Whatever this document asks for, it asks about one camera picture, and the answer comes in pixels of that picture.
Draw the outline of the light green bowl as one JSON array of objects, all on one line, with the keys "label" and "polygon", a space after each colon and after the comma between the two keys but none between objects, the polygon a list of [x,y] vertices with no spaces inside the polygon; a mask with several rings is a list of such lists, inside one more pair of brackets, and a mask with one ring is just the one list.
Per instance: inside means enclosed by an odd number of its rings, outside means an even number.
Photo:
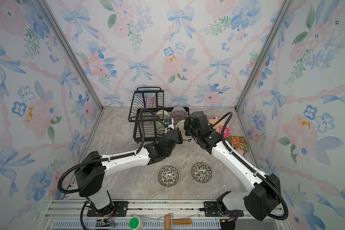
[{"label": "light green bowl", "polygon": [[166,133],[166,127],[165,127],[165,120],[162,120],[162,123],[160,121],[156,121],[155,122],[156,125],[156,133],[158,135],[162,135],[164,133]]}]

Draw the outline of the black wire dish rack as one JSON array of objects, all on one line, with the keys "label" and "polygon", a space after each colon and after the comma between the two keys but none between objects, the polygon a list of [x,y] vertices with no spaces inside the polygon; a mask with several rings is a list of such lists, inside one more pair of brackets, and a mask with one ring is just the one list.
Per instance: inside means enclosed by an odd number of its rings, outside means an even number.
[{"label": "black wire dish rack", "polygon": [[[184,107],[187,117],[190,115],[189,108],[186,105],[178,105]],[[128,121],[134,123],[133,140],[136,143],[145,141],[154,141],[161,138],[162,135],[156,133],[155,122],[158,121],[156,113],[159,110],[166,110],[170,114],[170,118],[166,118],[165,122],[171,121],[176,125],[179,121],[185,119],[172,118],[172,109],[174,107],[166,107],[164,104],[164,90],[161,87],[138,87],[132,96],[131,107],[129,110]]]}]

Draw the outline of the cream speckled bowl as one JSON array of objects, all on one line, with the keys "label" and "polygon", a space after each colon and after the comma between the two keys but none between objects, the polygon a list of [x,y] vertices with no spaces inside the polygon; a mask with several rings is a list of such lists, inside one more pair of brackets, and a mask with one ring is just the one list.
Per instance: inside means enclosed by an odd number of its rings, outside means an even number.
[{"label": "cream speckled bowl", "polygon": [[157,115],[160,119],[170,118],[170,114],[169,114],[169,112],[166,111],[166,110],[159,110],[159,111],[157,111],[156,115]]}]

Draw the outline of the black floral bowl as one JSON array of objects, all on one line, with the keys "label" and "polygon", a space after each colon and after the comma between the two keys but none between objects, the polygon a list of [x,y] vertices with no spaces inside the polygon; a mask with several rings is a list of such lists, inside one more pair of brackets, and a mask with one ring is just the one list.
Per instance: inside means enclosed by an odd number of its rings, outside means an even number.
[{"label": "black floral bowl", "polygon": [[173,187],[179,180],[179,172],[172,166],[166,166],[160,169],[158,181],[163,187]]},{"label": "black floral bowl", "polygon": [[206,163],[196,163],[191,169],[192,177],[199,183],[207,183],[212,178],[212,170]]}]

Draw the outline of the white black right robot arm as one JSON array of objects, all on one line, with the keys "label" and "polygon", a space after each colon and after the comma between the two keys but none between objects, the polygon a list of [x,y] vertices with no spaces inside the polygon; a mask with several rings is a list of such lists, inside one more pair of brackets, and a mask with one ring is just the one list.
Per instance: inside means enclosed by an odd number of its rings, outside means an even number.
[{"label": "white black right robot arm", "polygon": [[280,181],[274,174],[267,175],[239,155],[198,112],[185,119],[185,130],[209,154],[224,163],[242,182],[246,192],[227,191],[217,198],[218,212],[229,216],[236,211],[248,211],[257,220],[266,217],[285,220],[288,208],[280,193]]}]

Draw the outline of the cream white bowl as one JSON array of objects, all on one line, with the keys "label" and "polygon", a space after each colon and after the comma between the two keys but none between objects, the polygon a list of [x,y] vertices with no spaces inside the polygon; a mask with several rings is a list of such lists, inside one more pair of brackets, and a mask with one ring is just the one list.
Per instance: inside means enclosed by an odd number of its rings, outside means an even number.
[{"label": "cream white bowl", "polygon": [[182,139],[183,140],[187,140],[187,141],[190,141],[192,139],[191,136],[188,136],[186,134],[186,130],[185,130],[185,120],[181,120],[179,121],[176,125],[175,125],[175,129],[180,131],[181,133],[181,136],[182,136]]}]

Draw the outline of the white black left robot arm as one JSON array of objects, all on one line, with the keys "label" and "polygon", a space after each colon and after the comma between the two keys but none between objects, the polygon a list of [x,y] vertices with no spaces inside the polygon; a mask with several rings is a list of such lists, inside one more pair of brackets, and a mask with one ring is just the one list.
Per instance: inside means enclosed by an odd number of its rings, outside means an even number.
[{"label": "white black left robot arm", "polygon": [[104,209],[112,203],[109,193],[102,187],[105,176],[132,167],[161,162],[171,156],[175,146],[180,142],[180,131],[168,130],[159,140],[142,147],[140,152],[100,155],[93,151],[75,169],[77,193],[91,201],[97,209]]}]

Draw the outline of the lavender bowl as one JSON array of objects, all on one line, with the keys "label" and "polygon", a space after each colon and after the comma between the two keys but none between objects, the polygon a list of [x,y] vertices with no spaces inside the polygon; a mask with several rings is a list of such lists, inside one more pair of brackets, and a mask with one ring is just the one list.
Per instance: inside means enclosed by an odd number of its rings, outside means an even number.
[{"label": "lavender bowl", "polygon": [[174,119],[185,118],[186,115],[187,112],[182,106],[176,106],[172,109],[172,118]]}]

